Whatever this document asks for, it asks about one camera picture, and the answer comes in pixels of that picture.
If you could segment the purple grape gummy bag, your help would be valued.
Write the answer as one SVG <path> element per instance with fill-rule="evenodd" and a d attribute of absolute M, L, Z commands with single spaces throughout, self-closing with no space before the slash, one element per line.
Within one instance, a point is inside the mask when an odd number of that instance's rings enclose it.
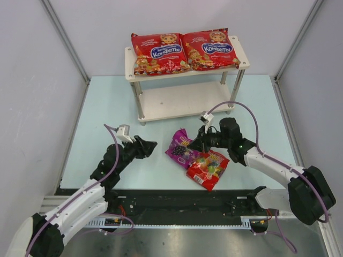
<path fill-rule="evenodd" d="M 192 140 L 188 138 L 186 129 L 179 129 L 173 135 L 172 141 L 168 149 L 165 151 L 165 154 L 187 170 L 200 156 L 199 151 L 188 148 L 188 145 L 191 142 Z"/>

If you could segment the red assorted gummy bag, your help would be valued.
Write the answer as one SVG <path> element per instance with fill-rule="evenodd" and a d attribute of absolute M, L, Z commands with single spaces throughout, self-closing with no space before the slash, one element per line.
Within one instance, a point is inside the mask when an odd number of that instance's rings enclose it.
<path fill-rule="evenodd" d="M 208 191 L 212 191 L 225 172 L 230 160 L 224 155 L 210 150 L 200 153 L 187 169 L 186 175 Z"/>

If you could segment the red Konfety candy bag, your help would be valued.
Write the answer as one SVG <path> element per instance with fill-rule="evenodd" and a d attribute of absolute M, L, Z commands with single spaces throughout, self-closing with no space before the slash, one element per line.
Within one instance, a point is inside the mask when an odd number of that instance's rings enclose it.
<path fill-rule="evenodd" d="M 190 67 L 195 71 L 239 67 L 240 61 L 228 36 L 228 28 L 181 35 Z"/>
<path fill-rule="evenodd" d="M 134 75 L 166 75 L 191 70 L 185 56 L 180 33 L 131 34 L 136 54 Z"/>

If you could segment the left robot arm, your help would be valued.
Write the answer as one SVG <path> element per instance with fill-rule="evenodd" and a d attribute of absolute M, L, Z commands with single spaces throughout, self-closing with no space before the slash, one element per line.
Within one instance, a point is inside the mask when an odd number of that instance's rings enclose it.
<path fill-rule="evenodd" d="M 33 215 L 33 232 L 25 256 L 60 256 L 68 242 L 93 218 L 104 214 L 121 172 L 135 159 L 150 157 L 157 142 L 135 135 L 131 142 L 108 146 L 86 183 L 44 215 Z"/>

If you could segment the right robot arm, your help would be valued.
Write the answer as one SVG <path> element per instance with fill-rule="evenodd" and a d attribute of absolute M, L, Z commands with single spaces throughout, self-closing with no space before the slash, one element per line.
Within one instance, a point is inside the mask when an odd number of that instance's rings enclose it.
<path fill-rule="evenodd" d="M 211 148 L 226 149 L 233 162 L 258 170 L 283 186 L 281 190 L 260 186 L 253 191 L 252 196 L 262 209 L 292 213 L 306 225 L 327 222 L 336 199 L 320 169 L 290 165 L 262 152 L 256 142 L 243 137 L 235 118 L 223 118 L 219 131 L 211 128 L 212 115 L 204 113 L 200 120 L 203 126 L 190 149 L 202 153 Z"/>

